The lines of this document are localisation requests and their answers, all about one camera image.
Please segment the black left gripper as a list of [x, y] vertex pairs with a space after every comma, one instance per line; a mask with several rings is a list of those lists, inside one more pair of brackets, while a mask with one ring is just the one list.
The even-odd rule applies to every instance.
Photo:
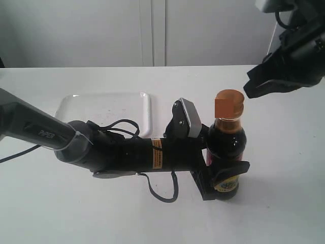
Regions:
[[174, 127], [169, 123], [162, 141], [163, 169], [171, 171], [173, 197], [163, 201], [175, 201], [179, 194], [176, 172], [189, 171], [203, 200], [215, 200], [216, 190], [233, 190], [238, 177], [249, 170], [248, 161], [212, 161], [206, 165], [202, 150], [207, 148], [209, 127], [202, 124], [198, 138], [176, 138]]

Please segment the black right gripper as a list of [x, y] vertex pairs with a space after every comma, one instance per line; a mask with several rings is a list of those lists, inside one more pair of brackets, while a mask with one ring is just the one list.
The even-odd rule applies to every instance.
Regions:
[[312, 87], [324, 77], [324, 1], [295, 1], [294, 10], [275, 18], [285, 31], [272, 56], [247, 73], [250, 99]]

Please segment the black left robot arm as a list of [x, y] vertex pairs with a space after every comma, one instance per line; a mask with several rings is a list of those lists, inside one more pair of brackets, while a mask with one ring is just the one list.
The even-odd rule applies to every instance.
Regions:
[[212, 149], [212, 136], [195, 106], [177, 100], [164, 136], [141, 138], [139, 131], [125, 138], [117, 123], [101, 127], [92, 121], [64, 123], [13, 94], [1, 90], [1, 137], [12, 137], [52, 149], [58, 160], [88, 169], [96, 178], [150, 172], [170, 172], [173, 196], [158, 200], [175, 202], [179, 194], [176, 172], [189, 171], [204, 200], [220, 197], [219, 184], [248, 171], [248, 161], [215, 158], [206, 164], [202, 151]]

